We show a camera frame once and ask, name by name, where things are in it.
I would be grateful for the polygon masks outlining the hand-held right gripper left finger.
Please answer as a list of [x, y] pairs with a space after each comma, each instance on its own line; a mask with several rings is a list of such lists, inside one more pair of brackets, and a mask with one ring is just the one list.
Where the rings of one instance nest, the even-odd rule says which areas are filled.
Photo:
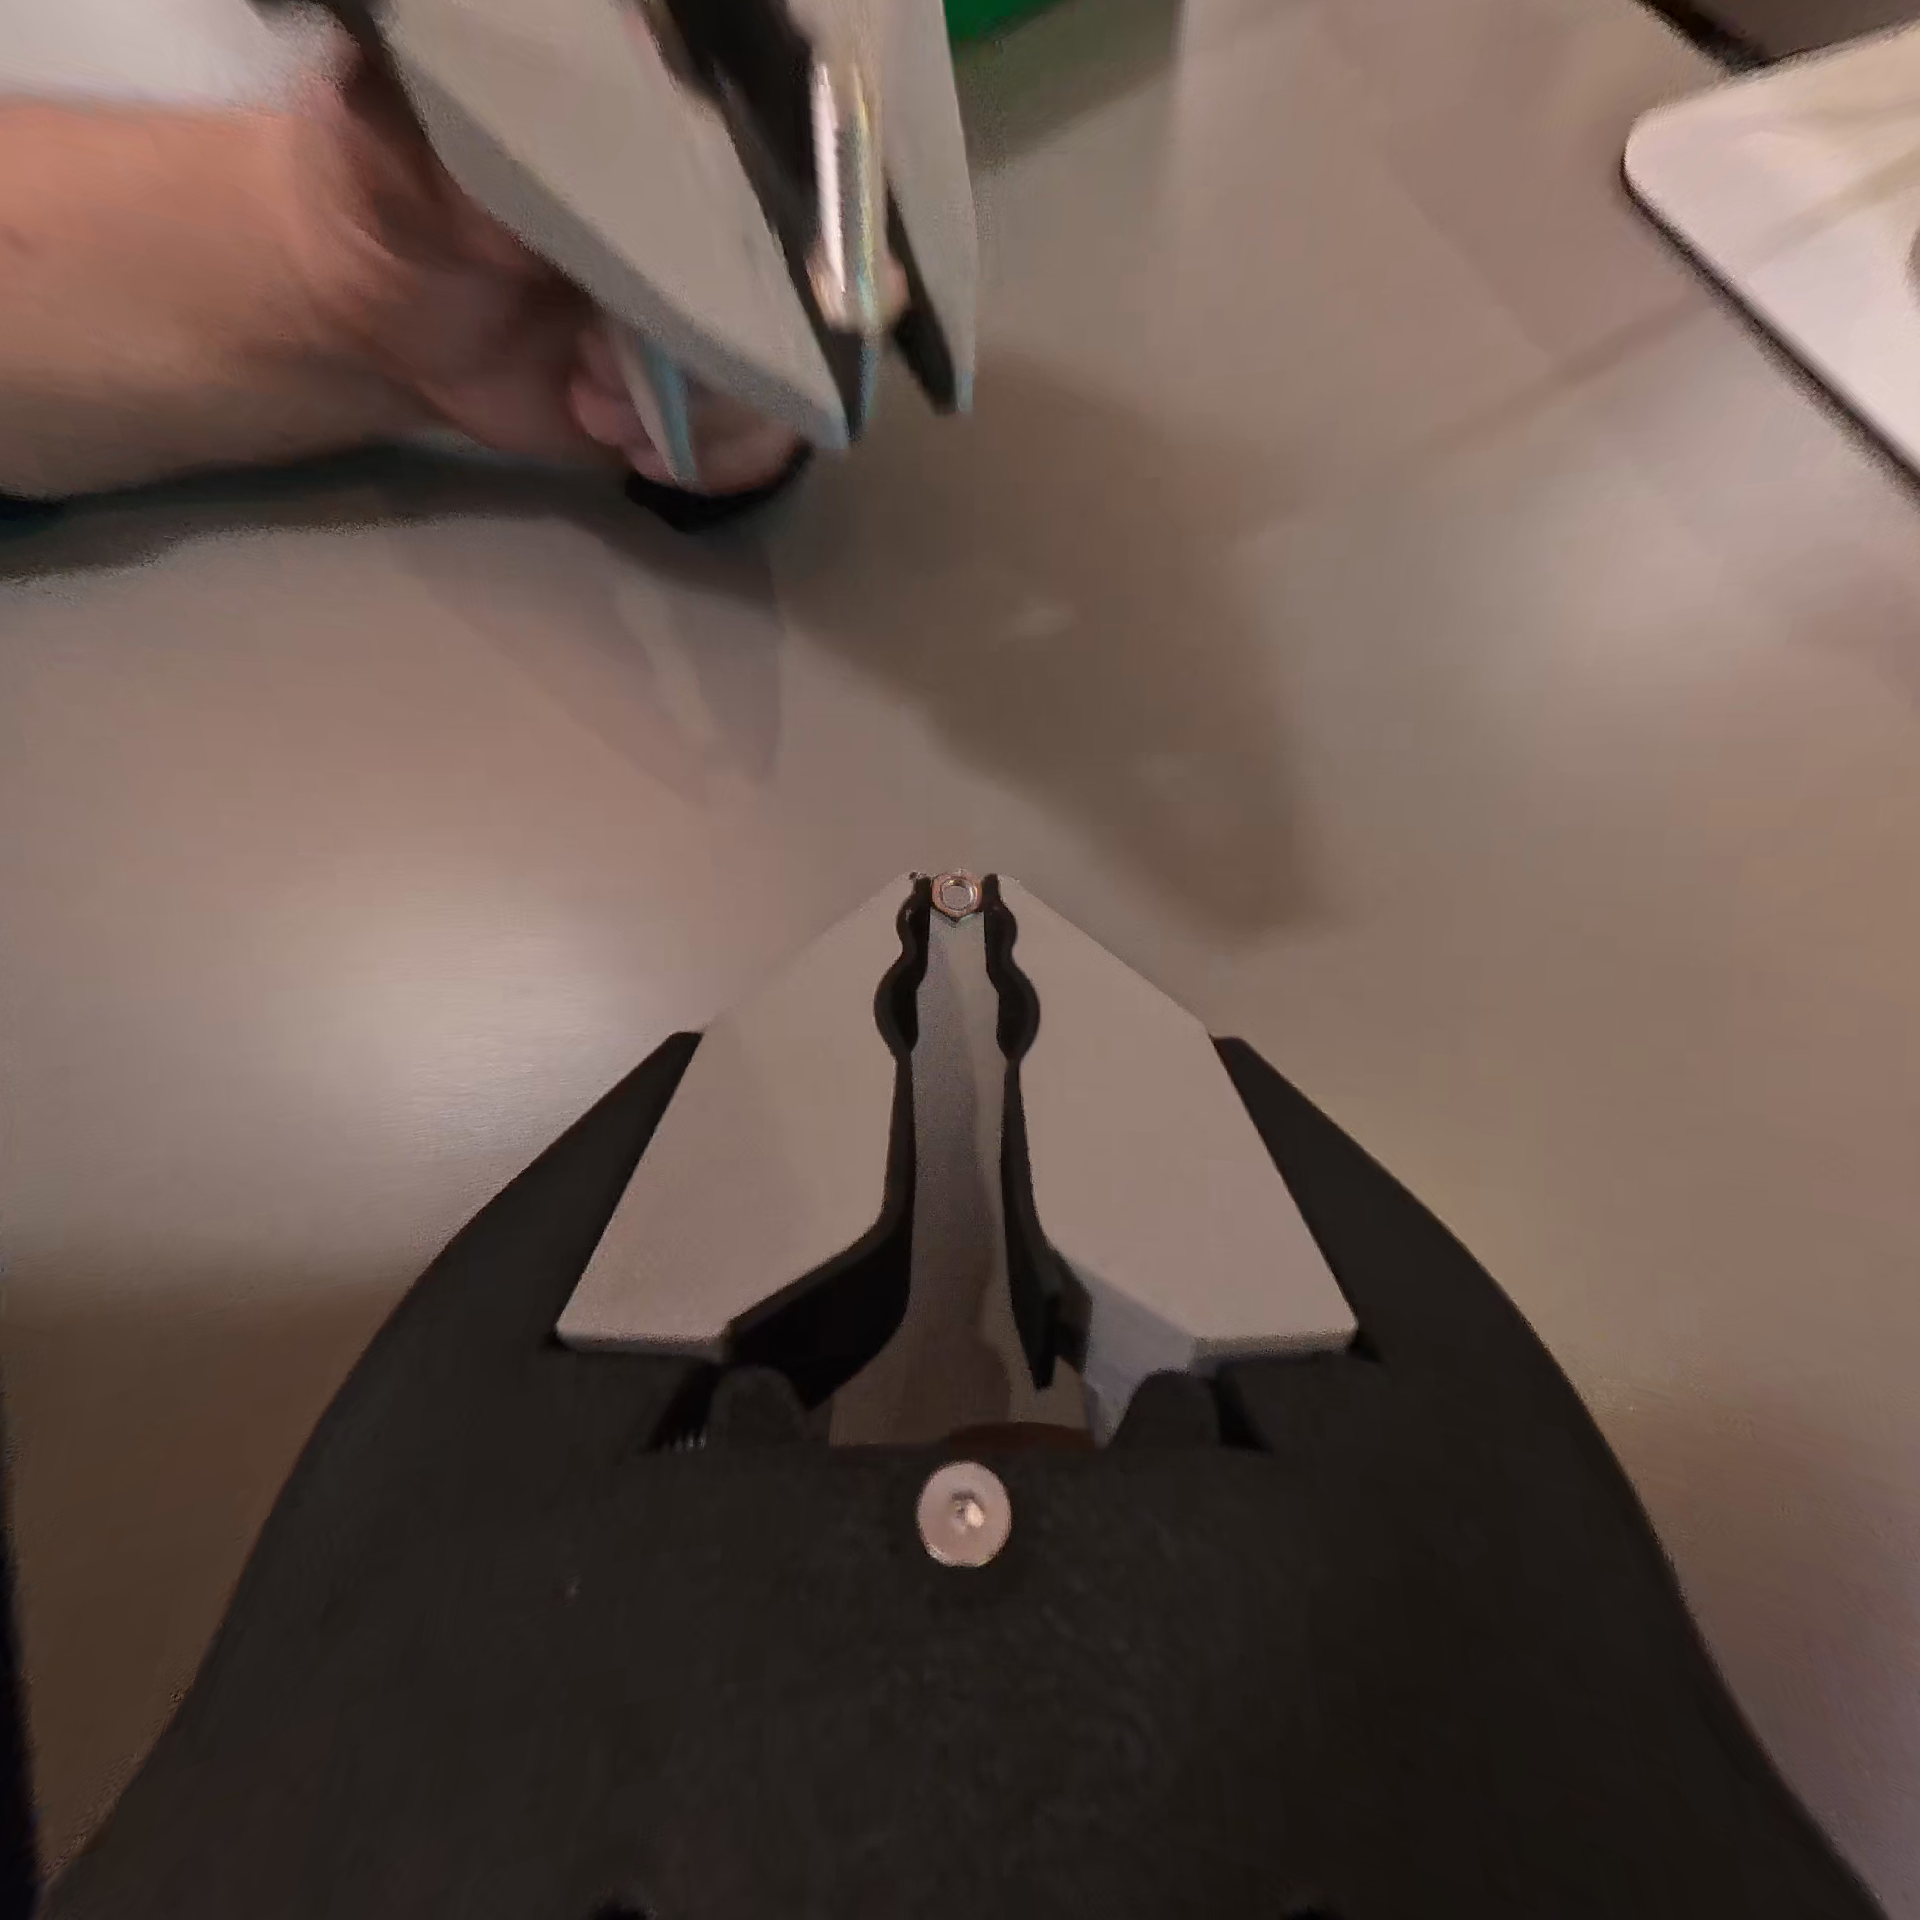
[[556, 1324], [579, 1353], [763, 1368], [806, 1409], [905, 1320], [921, 876], [714, 1020]]

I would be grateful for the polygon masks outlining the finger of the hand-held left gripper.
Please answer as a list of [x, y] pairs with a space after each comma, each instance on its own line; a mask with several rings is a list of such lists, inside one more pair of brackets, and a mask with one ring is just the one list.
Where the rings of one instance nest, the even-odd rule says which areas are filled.
[[847, 397], [724, 114], [638, 4], [395, 3], [375, 33], [441, 164], [574, 282], [681, 432], [686, 387], [843, 451]]
[[811, 4], [809, 35], [818, 52], [858, 57], [872, 83], [905, 282], [897, 348], [929, 402], [961, 416], [976, 381], [976, 206], [944, 4]]

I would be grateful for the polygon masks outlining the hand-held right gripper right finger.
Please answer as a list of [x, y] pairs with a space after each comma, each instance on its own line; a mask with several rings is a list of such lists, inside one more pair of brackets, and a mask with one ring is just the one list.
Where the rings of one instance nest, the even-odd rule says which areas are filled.
[[988, 876], [978, 917], [1034, 1384], [1074, 1371], [1105, 1445], [1152, 1376], [1345, 1353], [1354, 1307], [1202, 1022], [1018, 880]]

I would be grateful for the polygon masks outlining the long steel bolt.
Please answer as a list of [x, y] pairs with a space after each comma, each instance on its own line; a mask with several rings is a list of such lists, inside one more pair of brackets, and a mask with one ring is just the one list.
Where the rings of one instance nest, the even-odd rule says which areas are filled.
[[808, 78], [815, 233], [808, 280], [823, 323], [881, 342], [900, 306], [889, 245], [878, 91], [863, 61], [817, 56]]

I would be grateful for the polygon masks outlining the person's left hand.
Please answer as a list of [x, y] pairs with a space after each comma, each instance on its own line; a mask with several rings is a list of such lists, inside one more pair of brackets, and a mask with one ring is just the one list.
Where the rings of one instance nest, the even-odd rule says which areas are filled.
[[539, 461], [622, 464], [696, 496], [762, 489], [800, 458], [780, 426], [689, 389], [692, 469], [674, 473], [610, 323], [462, 192], [371, 52], [355, 45], [311, 83], [284, 131], [306, 291], [327, 338], [407, 426]]

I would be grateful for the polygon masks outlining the white lamp base plate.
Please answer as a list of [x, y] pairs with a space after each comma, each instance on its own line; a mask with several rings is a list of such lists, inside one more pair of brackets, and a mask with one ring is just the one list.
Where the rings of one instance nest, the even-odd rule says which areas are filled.
[[1918, 476], [1918, 25], [1648, 109], [1624, 184], [1705, 280]]

